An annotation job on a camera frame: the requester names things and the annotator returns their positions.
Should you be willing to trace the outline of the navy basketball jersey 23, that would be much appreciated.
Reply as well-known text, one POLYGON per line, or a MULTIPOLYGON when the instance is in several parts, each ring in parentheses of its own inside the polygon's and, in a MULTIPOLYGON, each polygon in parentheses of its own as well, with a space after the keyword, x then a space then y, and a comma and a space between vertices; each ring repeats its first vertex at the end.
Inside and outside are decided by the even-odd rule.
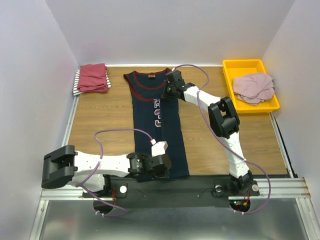
POLYGON ((171 70, 123 75, 132 99, 133 127, 148 133, 157 142, 166 141, 166 154, 171 160, 169 178, 189 176, 178 100, 164 100, 166 74, 171 70))

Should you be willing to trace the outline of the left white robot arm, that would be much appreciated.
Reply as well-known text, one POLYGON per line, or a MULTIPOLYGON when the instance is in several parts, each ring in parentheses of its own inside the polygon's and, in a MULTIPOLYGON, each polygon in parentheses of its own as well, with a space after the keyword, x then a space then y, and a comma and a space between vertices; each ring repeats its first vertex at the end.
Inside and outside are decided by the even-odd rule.
POLYGON ((100 156, 76 151, 74 145, 65 145, 44 156, 41 187, 84 186, 86 190, 106 197, 111 193, 111 184, 105 181, 106 176, 166 179, 172 167, 167 147, 167 143, 161 141, 151 147, 150 155, 132 152, 100 156))

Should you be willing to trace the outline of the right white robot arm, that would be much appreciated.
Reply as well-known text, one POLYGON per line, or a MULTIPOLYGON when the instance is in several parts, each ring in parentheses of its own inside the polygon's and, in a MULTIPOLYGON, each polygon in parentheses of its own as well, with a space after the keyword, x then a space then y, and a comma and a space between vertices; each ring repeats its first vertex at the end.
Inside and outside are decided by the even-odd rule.
POLYGON ((162 94, 165 100, 180 99, 199 107, 209 130, 224 147, 229 164, 230 189, 235 195, 242 195, 253 182, 240 144, 240 119, 230 97, 213 96, 193 83, 185 83, 179 70, 166 74, 165 88, 162 94))

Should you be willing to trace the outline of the pink crumpled tank top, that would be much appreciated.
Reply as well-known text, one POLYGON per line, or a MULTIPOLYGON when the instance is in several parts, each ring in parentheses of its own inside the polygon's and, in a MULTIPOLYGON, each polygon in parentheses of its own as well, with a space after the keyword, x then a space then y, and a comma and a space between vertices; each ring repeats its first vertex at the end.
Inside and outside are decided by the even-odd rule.
POLYGON ((262 72, 235 77, 232 89, 238 100, 252 106, 271 100, 275 94, 273 78, 262 72))

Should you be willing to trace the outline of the folded red tank top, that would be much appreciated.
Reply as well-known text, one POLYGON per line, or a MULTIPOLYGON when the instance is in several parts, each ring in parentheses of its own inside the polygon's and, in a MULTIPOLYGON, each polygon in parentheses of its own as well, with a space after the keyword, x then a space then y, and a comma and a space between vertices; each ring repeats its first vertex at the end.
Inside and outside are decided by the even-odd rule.
POLYGON ((82 93, 107 93, 107 67, 104 63, 86 64, 80 67, 76 89, 82 93))

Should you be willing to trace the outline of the folded striped tank top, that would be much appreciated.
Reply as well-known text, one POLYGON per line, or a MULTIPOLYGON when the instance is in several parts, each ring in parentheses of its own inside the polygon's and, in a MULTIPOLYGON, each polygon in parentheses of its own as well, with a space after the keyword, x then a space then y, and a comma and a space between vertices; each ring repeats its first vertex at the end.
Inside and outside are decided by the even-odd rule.
POLYGON ((108 73, 106 71, 105 72, 105 85, 103 87, 95 86, 91 90, 79 90, 78 85, 79 85, 79 81, 80 81, 80 75, 81 75, 81 70, 78 69, 77 72, 75 73, 74 84, 73 84, 73 88, 72 88, 72 93, 74 96, 78 96, 83 93, 107 93, 108 90, 112 87, 111 82, 108 77, 108 73))

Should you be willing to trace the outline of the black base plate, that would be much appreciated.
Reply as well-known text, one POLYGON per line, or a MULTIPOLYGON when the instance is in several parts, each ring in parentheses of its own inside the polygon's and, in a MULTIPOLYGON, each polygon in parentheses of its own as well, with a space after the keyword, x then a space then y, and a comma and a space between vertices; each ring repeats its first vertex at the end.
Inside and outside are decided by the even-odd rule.
POLYGON ((133 178, 107 177, 106 186, 96 192, 102 199, 122 208, 228 208, 229 198, 259 196, 254 180, 244 189, 228 175, 190 175, 177 179, 138 181, 133 178))

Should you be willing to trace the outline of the aluminium frame rail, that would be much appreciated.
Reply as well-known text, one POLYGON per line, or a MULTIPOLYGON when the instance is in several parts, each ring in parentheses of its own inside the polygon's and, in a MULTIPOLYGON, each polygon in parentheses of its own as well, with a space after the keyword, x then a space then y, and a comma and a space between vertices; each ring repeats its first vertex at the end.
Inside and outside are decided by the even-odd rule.
MULTIPOLYGON (((75 96, 73 98, 70 114, 69 114, 69 117, 68 117, 68 120, 66 123, 65 132, 64 132, 63 139, 61 142, 62 146, 66 145, 69 141, 74 118, 75 118, 75 114, 77 111, 78 102, 79 102, 79 96, 75 96)), ((39 240, 40 239, 42 227, 44 225, 49 200, 43 199, 43 192, 44 192, 44 190, 42 190, 41 194, 40 194, 40 200, 39 200, 38 208, 36 211, 35 220, 34 220, 31 234, 29 237, 30 240, 39 240)))

